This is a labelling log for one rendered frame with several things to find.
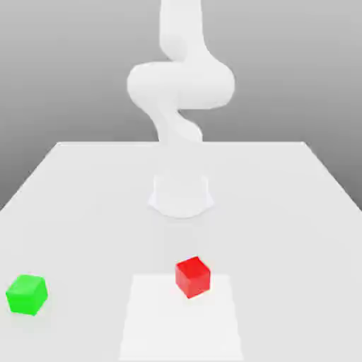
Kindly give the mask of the small red cube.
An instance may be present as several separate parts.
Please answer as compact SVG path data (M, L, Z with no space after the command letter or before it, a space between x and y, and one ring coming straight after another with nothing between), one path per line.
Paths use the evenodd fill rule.
M175 265L175 283L187 298L193 298L210 289L211 271L194 256Z

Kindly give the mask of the small green cube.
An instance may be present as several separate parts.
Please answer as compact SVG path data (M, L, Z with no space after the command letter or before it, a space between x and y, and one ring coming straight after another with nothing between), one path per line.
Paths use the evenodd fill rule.
M10 311L35 316L48 298L45 279L21 274L6 290Z

